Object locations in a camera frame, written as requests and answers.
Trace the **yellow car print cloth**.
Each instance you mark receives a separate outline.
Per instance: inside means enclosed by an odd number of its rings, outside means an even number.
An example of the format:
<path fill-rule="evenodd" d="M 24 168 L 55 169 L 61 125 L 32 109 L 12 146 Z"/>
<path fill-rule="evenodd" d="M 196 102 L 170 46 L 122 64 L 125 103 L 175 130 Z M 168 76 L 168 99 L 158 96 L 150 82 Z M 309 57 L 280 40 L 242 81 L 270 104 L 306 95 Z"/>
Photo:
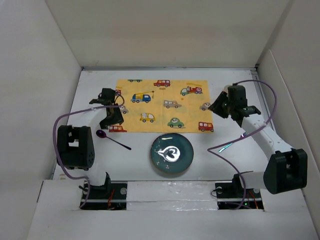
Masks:
<path fill-rule="evenodd" d="M 212 133 L 207 80 L 119 79 L 117 103 L 124 122 L 110 133 Z"/>

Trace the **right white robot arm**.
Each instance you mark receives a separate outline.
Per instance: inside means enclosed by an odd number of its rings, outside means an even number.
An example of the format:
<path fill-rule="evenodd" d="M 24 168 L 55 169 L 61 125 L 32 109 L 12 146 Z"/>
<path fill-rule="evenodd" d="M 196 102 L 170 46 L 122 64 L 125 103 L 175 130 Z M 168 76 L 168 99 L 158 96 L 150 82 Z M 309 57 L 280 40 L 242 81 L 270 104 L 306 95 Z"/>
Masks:
<path fill-rule="evenodd" d="M 230 85 L 222 91 L 209 107 L 216 115 L 231 117 L 258 144 L 268 159 L 263 172 L 237 173 L 233 177 L 231 191 L 243 197 L 249 189 L 266 189 L 275 195 L 307 185 L 308 155 L 281 139 L 268 125 L 254 105 L 249 106 L 246 89 L 242 85 Z"/>

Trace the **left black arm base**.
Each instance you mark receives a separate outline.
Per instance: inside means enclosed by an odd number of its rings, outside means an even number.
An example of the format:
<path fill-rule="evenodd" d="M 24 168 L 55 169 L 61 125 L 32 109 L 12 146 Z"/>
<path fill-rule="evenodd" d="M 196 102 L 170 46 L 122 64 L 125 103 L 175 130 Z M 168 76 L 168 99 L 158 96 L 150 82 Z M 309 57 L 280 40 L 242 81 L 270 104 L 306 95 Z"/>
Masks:
<path fill-rule="evenodd" d="M 82 192 L 81 210 L 122 211 L 127 209 L 127 182 L 111 182 L 107 185 L 91 186 L 88 199 Z"/>

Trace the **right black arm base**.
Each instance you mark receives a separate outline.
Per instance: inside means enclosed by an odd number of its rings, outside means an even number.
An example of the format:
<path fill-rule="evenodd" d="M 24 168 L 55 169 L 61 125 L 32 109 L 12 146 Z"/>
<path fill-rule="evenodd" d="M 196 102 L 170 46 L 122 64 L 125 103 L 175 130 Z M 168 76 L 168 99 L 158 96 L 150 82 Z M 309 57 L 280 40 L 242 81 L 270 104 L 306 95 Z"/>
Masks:
<path fill-rule="evenodd" d="M 264 210 L 261 191 L 259 188 L 242 187 L 239 174 L 235 174 L 231 181 L 218 181 L 210 195 L 217 200 L 219 210 Z"/>

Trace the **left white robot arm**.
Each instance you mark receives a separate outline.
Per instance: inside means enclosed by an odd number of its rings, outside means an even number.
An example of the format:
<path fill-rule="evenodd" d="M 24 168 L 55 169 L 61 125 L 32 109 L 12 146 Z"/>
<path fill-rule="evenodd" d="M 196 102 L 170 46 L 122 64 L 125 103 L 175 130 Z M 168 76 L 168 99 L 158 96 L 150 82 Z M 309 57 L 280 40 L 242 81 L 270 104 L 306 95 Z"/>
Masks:
<path fill-rule="evenodd" d="M 124 103 L 125 100 L 120 93 L 111 88 L 103 88 L 98 97 L 89 102 L 91 107 L 65 113 L 55 120 L 52 129 L 52 140 L 56 161 L 69 179 L 89 180 L 86 175 L 72 176 L 68 171 L 74 169 L 88 171 L 93 166 L 95 149 L 90 124 L 99 113 L 104 113 L 104 118 L 98 123 L 102 130 L 111 125 L 123 124 L 124 118 L 120 107 Z M 61 119 L 75 115 L 85 125 L 58 125 Z"/>

